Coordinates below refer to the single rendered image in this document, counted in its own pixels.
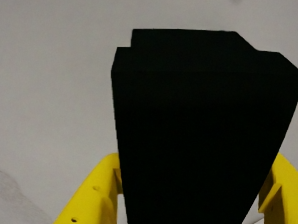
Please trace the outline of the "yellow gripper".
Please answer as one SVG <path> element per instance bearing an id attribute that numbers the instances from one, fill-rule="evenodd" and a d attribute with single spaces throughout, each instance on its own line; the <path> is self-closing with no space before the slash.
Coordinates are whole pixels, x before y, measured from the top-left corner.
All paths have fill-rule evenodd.
<path id="1" fill-rule="evenodd" d="M 123 195 L 118 153 L 105 156 L 86 177 L 53 224 L 117 224 Z M 278 152 L 259 191 L 264 224 L 298 224 L 298 171 Z"/>

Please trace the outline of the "black open box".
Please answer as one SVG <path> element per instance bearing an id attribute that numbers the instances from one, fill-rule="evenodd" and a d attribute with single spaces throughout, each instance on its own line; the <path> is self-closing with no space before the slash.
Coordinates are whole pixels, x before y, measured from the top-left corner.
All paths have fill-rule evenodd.
<path id="1" fill-rule="evenodd" d="M 130 47 L 175 46 L 256 50 L 234 31 L 200 29 L 132 29 Z"/>

